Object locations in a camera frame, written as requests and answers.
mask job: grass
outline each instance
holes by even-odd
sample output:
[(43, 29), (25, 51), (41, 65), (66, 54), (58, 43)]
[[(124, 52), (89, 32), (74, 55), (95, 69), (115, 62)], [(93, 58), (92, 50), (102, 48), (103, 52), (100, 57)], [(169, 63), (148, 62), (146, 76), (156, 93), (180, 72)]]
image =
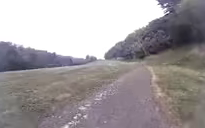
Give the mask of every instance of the grass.
[(187, 128), (205, 128), (205, 55), (195, 48), (170, 50), (149, 57), (170, 110)]
[(136, 65), (98, 61), (74, 67), (0, 73), (0, 116), (5, 117), (0, 118), (0, 127), (37, 127), (40, 117), (84, 100)]

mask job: overcast sky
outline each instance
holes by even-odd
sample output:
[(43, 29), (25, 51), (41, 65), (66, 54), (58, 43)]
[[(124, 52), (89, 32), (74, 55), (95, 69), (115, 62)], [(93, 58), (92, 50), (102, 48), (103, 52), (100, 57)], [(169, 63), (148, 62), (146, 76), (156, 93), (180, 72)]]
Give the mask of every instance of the overcast sky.
[(103, 58), (115, 43), (162, 15), (156, 0), (0, 0), (0, 41)]

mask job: green grass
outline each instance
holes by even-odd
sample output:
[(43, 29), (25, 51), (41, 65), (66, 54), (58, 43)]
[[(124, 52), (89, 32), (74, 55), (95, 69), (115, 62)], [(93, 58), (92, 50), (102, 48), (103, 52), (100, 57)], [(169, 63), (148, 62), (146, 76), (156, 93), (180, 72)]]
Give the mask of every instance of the green grass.
[(147, 58), (170, 110), (183, 127), (205, 128), (205, 55), (193, 48), (170, 50)]
[(135, 66), (137, 63), (98, 61), (0, 73), (0, 127), (37, 127), (39, 117), (84, 100)]

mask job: gravel path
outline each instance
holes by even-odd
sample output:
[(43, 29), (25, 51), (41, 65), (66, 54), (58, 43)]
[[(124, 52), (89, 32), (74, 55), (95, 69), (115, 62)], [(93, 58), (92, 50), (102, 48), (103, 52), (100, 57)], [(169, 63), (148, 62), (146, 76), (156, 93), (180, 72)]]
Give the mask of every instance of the gravel path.
[(169, 128), (152, 99), (143, 66), (76, 106), (42, 120), (39, 128)]

